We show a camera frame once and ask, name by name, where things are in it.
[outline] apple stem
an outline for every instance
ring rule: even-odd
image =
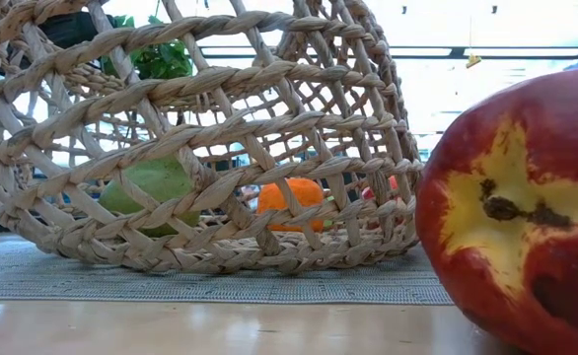
[[[486,216],[497,221],[510,221],[515,218],[525,218],[528,222],[540,226],[550,226],[558,229],[569,230],[574,223],[569,216],[564,216],[554,212],[547,207],[544,201],[537,203],[534,211],[526,212],[520,209],[515,202],[501,196],[492,195],[497,187],[495,181],[486,179],[481,184],[482,208]]]

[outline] table surface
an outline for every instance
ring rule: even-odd
[[[522,354],[454,307],[0,302],[0,355]]]

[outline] red apple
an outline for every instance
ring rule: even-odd
[[[388,179],[388,181],[390,182],[390,187],[392,189],[398,188],[397,179],[395,177],[390,177]],[[364,188],[363,191],[361,191],[361,196],[364,199],[375,198],[375,194],[372,192],[372,188],[370,188],[370,186]],[[402,223],[402,222],[403,222],[403,219],[401,217],[398,217],[395,219],[395,223],[397,223],[397,224]],[[368,230],[374,230],[374,229],[379,228],[379,221],[376,221],[376,220],[375,221],[369,221],[366,228]]]
[[[464,112],[416,197],[418,237],[471,321],[533,354],[578,354],[578,70]]]

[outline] gray placemat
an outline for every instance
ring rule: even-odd
[[[0,243],[0,300],[452,305],[421,247],[349,270],[203,275],[85,265],[28,242]]]

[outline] woven basket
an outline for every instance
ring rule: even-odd
[[[371,264],[414,246],[422,164],[373,14],[360,0],[294,0],[292,15],[230,2],[236,15],[186,18],[174,0],[163,0],[171,23],[135,30],[113,29],[103,1],[0,1],[0,224],[45,252],[144,271],[296,273]],[[100,33],[90,42],[61,49],[37,27],[84,6]],[[267,46],[261,34],[276,30],[282,40]],[[234,34],[255,49],[252,66],[210,66],[196,41]],[[176,38],[198,74],[139,80],[126,53]],[[88,65],[102,55],[124,80]],[[16,64],[23,57],[33,63],[25,70]],[[23,93],[31,93],[28,111],[11,104]],[[33,119],[37,97],[49,106],[41,122]],[[203,114],[214,121],[202,122]],[[176,125],[178,115],[191,120]],[[116,144],[108,150],[106,141]],[[235,142],[245,149],[226,152]],[[53,161],[54,152],[64,152],[67,165]],[[186,196],[160,203],[122,174],[170,154],[192,177]],[[217,171],[218,162],[244,154],[251,164]],[[77,164],[78,157],[89,160]],[[33,167],[44,177],[33,178]],[[334,199],[301,206],[287,178],[312,179]],[[123,215],[103,208],[94,196],[112,179],[144,209]],[[289,207],[257,214],[248,204],[256,193],[238,191],[269,183]],[[361,197],[367,186],[375,198]],[[202,212],[197,226],[174,217],[186,210]],[[316,233],[314,220],[332,224]],[[164,223],[178,233],[140,232]],[[303,233],[269,225],[302,226]]]

